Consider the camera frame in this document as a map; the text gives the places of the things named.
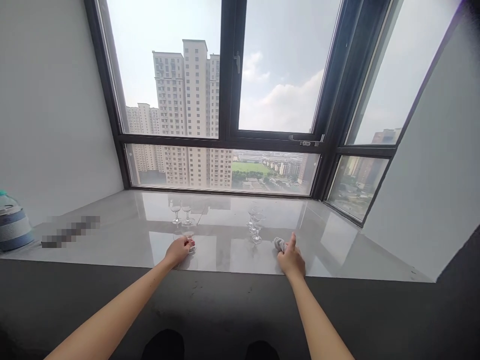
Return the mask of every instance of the sports field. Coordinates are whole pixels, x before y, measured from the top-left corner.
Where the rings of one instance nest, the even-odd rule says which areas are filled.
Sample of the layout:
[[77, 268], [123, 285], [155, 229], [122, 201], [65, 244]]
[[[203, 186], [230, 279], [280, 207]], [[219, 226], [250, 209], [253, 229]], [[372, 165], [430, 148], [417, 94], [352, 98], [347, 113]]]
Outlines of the sports field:
[[262, 172], [264, 175], [268, 173], [273, 173], [272, 169], [269, 169], [265, 165], [257, 162], [238, 162], [234, 161], [231, 163], [231, 170], [232, 171], [240, 171], [244, 173], [248, 173], [250, 171], [254, 172]]

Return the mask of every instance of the hand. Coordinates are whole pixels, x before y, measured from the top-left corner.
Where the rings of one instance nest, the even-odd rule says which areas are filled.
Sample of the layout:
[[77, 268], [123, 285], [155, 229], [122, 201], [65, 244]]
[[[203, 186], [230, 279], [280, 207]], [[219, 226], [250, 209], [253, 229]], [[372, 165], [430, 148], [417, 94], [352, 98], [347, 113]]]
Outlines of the hand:
[[291, 233], [290, 241], [286, 243], [285, 253], [280, 251], [277, 255], [281, 270], [290, 280], [292, 277], [305, 276], [305, 261], [300, 254], [300, 249], [296, 247], [297, 237]]
[[195, 241], [187, 239], [186, 236], [181, 236], [170, 244], [163, 260], [173, 268], [187, 257], [190, 248], [194, 245]]

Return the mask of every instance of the marble windowsill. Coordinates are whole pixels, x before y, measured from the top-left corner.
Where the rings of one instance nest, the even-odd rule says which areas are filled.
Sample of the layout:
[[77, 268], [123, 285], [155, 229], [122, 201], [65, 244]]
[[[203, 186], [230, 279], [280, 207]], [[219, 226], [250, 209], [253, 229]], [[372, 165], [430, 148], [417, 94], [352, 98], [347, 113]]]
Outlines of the marble windowsill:
[[[358, 227], [315, 200], [125, 190], [35, 227], [35, 241], [0, 254], [0, 259], [151, 268], [165, 255], [175, 233], [171, 198], [193, 198], [190, 217], [196, 250], [178, 267], [189, 271], [281, 274], [273, 239], [292, 231], [310, 277], [432, 282], [369, 238]], [[260, 235], [250, 240], [246, 222], [252, 201], [266, 215]], [[41, 240], [68, 234], [82, 217], [99, 217], [78, 236], [57, 236], [61, 247]]]

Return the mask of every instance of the wine glass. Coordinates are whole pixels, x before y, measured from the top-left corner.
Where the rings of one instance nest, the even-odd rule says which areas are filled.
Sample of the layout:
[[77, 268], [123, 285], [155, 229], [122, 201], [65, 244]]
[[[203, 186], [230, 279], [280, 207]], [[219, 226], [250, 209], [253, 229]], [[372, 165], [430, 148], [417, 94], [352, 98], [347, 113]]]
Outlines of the wine glass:
[[[190, 241], [194, 239], [194, 235], [195, 233], [193, 231], [190, 231], [190, 230], [185, 231], [185, 230], [177, 229], [173, 232], [173, 240], [177, 240], [178, 238], [184, 236], [188, 241]], [[190, 248], [188, 253], [189, 254], [194, 253], [196, 249], [197, 247], [194, 245]]]
[[181, 209], [186, 212], [186, 219], [181, 224], [183, 226], [192, 226], [195, 223], [195, 219], [190, 217], [190, 211], [192, 211], [192, 198], [190, 196], [181, 200]]
[[255, 214], [255, 213], [261, 213], [261, 212], [262, 212], [262, 208], [260, 206], [258, 206], [258, 202], [252, 201], [250, 203], [250, 206], [248, 207], [248, 213], [250, 214], [250, 220], [246, 223], [246, 225], [249, 228], [254, 226], [254, 223], [252, 221], [252, 215]]
[[180, 224], [182, 220], [179, 219], [179, 211], [180, 211], [180, 200], [176, 198], [171, 198], [168, 202], [168, 207], [171, 211], [175, 213], [175, 220], [172, 221], [172, 224]]
[[260, 244], [262, 242], [262, 238], [260, 237], [260, 229], [264, 227], [266, 216], [263, 215], [261, 212], [254, 213], [251, 216], [251, 220], [253, 222], [253, 228], [255, 230], [255, 234], [252, 235], [251, 240], [255, 244]]

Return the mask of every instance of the window handle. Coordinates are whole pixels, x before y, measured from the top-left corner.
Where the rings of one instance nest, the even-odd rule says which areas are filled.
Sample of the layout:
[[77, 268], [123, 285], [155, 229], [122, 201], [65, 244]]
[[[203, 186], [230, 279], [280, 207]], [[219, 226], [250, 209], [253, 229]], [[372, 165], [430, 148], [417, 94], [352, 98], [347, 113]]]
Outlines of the window handle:
[[233, 55], [233, 60], [236, 60], [236, 70], [240, 74], [240, 52], [237, 51], [236, 55]]

